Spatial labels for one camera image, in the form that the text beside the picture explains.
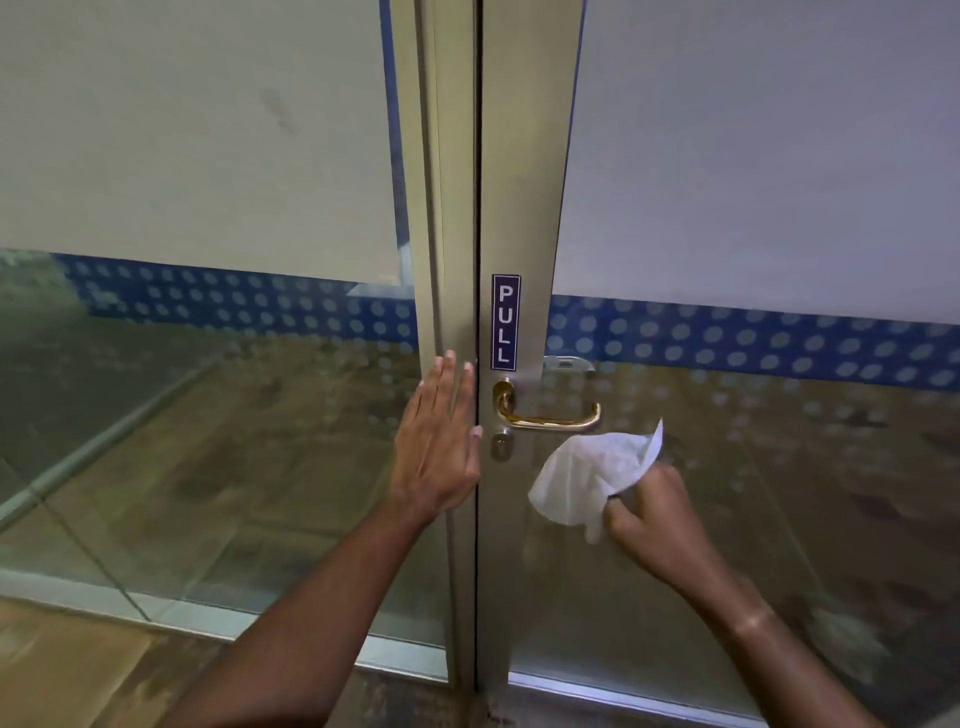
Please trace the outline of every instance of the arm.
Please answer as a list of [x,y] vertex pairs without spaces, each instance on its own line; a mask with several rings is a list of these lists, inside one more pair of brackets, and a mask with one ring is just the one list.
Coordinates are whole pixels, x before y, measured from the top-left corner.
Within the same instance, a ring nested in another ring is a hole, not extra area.
[[676,470],[656,463],[635,488],[636,513],[607,503],[608,532],[703,617],[771,726],[882,728],[720,556]]
[[437,357],[407,404],[383,499],[191,686],[160,728],[326,721],[410,548],[439,514],[467,497],[479,477],[473,370],[464,366],[454,393],[455,365],[453,352]]

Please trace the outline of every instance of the door frame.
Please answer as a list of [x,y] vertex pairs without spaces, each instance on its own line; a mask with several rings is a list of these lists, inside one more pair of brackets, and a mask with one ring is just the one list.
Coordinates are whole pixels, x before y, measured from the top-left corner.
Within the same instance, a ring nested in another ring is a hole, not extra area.
[[[476,363],[477,8],[390,0],[420,368],[449,349]],[[438,583],[450,685],[475,688],[476,493],[444,518]]]
[[[512,600],[521,594],[525,507],[516,492],[533,457],[533,437],[509,432],[493,409],[494,274],[519,275],[516,409],[529,411],[540,386],[566,149],[579,56],[583,0],[499,0],[484,4],[481,55],[479,354],[480,422],[485,427],[477,519],[477,678],[497,692],[510,677]],[[512,438],[506,462],[491,437]]]

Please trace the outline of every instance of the tissue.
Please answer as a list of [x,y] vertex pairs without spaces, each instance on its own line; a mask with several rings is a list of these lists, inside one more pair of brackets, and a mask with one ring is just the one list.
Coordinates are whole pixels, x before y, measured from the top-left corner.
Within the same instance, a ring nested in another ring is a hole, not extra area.
[[662,444],[663,420],[652,435],[573,435],[543,464],[530,504],[554,523],[586,526],[588,543],[596,544],[607,499],[640,480]]

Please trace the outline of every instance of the hand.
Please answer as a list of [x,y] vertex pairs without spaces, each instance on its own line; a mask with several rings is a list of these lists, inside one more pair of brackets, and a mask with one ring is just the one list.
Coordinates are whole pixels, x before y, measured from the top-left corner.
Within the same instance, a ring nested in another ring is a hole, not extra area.
[[634,485],[636,512],[619,498],[604,508],[604,526],[630,558],[698,606],[737,577],[710,541],[676,469],[654,463]]
[[386,498],[423,525],[460,505],[480,478],[483,428],[473,426],[473,367],[464,364],[454,393],[456,363],[453,352],[437,357],[407,403],[394,439],[396,462]]

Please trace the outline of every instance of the lever handle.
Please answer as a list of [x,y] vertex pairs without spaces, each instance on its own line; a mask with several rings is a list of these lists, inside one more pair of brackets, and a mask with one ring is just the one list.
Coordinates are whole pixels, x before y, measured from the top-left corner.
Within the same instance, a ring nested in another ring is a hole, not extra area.
[[521,417],[514,414],[514,383],[509,379],[500,379],[493,386],[493,407],[496,414],[500,416],[510,427],[516,429],[535,429],[545,432],[565,432],[575,434],[577,432],[586,432],[591,427],[600,422],[602,410],[599,402],[594,402],[590,406],[590,414],[583,420],[550,420],[545,417]]

